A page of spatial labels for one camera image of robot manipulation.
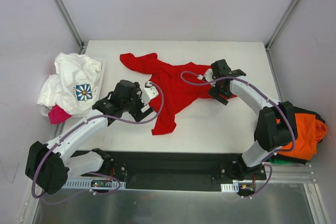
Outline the red t-shirt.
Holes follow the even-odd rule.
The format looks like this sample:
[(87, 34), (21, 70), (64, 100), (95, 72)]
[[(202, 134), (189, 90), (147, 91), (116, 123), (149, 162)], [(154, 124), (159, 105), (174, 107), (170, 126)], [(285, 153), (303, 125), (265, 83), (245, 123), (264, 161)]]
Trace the red t-shirt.
[(120, 61), (128, 69), (142, 74), (150, 74), (150, 81), (163, 91), (164, 104), (157, 117), (152, 135), (172, 133), (176, 128), (175, 116), (197, 99), (210, 99), (210, 85), (193, 86), (181, 78), (183, 71), (204, 74), (209, 65), (189, 62), (184, 65), (171, 65), (160, 61), (156, 53), (136, 57), (131, 53), (121, 54)]

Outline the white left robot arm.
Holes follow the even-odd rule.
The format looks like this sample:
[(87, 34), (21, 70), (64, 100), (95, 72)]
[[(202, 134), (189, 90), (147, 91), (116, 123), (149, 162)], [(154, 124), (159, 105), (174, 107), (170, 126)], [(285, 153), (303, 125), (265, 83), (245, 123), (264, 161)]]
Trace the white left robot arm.
[(40, 198), (44, 194), (54, 194), (68, 180), (90, 172), (110, 176), (112, 158), (107, 152), (94, 148), (80, 156), (74, 153), (113, 122), (128, 123), (122, 118), (124, 113), (132, 116), (131, 124), (148, 123), (147, 116), (154, 111), (149, 103), (162, 95), (162, 89), (154, 82), (149, 81), (141, 87), (138, 82), (121, 80), (66, 132), (45, 144), (35, 142), (29, 149), (25, 168), (26, 176), (32, 180), (32, 196)]

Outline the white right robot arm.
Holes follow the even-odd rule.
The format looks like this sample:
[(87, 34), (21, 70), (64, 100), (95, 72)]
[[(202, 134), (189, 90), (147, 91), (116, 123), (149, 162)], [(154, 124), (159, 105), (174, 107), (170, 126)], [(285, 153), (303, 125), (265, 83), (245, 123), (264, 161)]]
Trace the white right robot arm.
[(208, 94), (214, 99), (227, 105), (229, 98), (237, 96), (258, 116), (255, 142), (237, 161), (236, 174), (239, 178), (250, 178), (256, 166), (282, 147), (290, 145), (288, 150), (292, 151), (298, 137), (292, 103), (280, 102), (265, 95), (242, 70), (232, 70), (224, 59), (211, 64), (205, 73), (205, 80), (211, 82)]

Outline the pink t-shirt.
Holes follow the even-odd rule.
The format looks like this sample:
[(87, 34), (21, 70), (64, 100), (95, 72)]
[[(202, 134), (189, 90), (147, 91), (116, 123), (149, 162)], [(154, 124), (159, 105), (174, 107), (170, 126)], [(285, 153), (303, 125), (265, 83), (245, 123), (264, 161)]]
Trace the pink t-shirt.
[(71, 118), (71, 115), (65, 112), (60, 106), (56, 105), (52, 107), (48, 113), (48, 117), (51, 124), (60, 124)]

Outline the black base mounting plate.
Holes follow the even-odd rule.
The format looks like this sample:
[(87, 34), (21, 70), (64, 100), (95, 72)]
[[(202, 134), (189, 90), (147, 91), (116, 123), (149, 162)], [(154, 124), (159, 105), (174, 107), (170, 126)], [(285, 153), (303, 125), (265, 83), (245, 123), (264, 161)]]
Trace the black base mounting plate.
[(127, 189), (220, 191), (233, 179), (227, 169), (238, 154), (155, 153), (108, 151), (109, 161), (98, 169), (124, 182)]

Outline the green t-shirt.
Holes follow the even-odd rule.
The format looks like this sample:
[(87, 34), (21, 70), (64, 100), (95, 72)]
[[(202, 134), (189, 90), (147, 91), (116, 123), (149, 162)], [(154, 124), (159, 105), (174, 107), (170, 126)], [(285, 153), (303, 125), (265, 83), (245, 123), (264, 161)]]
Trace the green t-shirt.
[(270, 157), (268, 159), (268, 162), (272, 163), (272, 164), (279, 164), (279, 165), (283, 165), (283, 164), (291, 164), (290, 161), (286, 161), (286, 160), (282, 160), (282, 159), (278, 159), (275, 157)]

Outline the right aluminium frame post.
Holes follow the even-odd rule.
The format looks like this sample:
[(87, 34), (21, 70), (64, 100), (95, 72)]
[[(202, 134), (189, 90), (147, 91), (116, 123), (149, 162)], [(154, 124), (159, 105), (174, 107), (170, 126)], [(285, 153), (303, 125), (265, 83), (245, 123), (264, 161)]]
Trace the right aluminium frame post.
[(276, 39), (280, 35), (281, 31), (284, 29), (286, 23), (289, 21), (291, 15), (296, 10), (296, 7), (299, 5), (301, 0), (291, 0), (288, 7), (286, 8), (284, 14), (282, 15), (280, 21), (278, 22), (274, 32), (271, 34), (270, 38), (268, 39), (267, 43), (265, 44), (265, 50), (268, 52), (273, 44), (275, 43)]

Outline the aluminium frame post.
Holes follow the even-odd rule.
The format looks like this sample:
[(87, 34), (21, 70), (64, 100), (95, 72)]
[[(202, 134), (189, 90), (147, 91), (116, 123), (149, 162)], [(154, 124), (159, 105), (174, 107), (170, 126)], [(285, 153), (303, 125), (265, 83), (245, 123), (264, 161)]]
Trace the aluminium frame post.
[(288, 7), (286, 8), (284, 14), (282, 15), (280, 21), (278, 22), (274, 32), (271, 34), (270, 38), (268, 39), (267, 43), (265, 44), (265, 50), (268, 52), (273, 44), (275, 43), (276, 39), (280, 35), (281, 31), (284, 29), (286, 23), (289, 21), (291, 15), (296, 10), (296, 7), (299, 5), (301, 0), (291, 0)]
[(70, 31), (71, 35), (73, 36), (78, 48), (79, 48), (79, 54), (83, 54), (86, 52), (86, 46), (87, 44), (84, 42), (84, 40), (81, 38), (78, 29), (75, 26), (74, 21), (72, 20), (63, 0), (53, 0), (63, 18), (65, 21), (68, 30)]

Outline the left aluminium frame post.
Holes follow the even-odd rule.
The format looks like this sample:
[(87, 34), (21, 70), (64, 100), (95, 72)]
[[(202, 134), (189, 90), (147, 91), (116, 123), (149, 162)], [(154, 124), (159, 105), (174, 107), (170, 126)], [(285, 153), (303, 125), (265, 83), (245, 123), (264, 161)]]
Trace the left aluminium frame post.
[(84, 42), (84, 40), (81, 38), (78, 29), (75, 26), (74, 21), (72, 20), (63, 0), (53, 0), (63, 18), (65, 21), (68, 30), (70, 31), (71, 35), (73, 36), (78, 48), (79, 48), (79, 54), (83, 54), (86, 52), (86, 46), (87, 44)]

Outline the aluminium front rail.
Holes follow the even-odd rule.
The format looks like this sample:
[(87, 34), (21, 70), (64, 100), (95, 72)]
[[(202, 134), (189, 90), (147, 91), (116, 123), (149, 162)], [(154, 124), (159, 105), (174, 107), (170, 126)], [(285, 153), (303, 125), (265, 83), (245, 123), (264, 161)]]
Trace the aluminium front rail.
[[(42, 164), (37, 164), (35, 167), (28, 165), (26, 173), (44, 190), (57, 190), (68, 180), (84, 174), (94, 173), (96, 176), (113, 176), (97, 172), (109, 159), (109, 157), (101, 157), (95, 152), (72, 157), (67, 162), (63, 162), (60, 157), (54, 156), (47, 158)], [(237, 162), (234, 162), (233, 166), (227, 169), (227, 175), (233, 180), (248, 180), (253, 175), (256, 175), (259, 180), (264, 180), (266, 175), (270, 175), (274, 176), (276, 180), (294, 181), (295, 183), (303, 181), (316, 182), (315, 174), (310, 167), (264, 163), (239, 173), (236, 166)]]

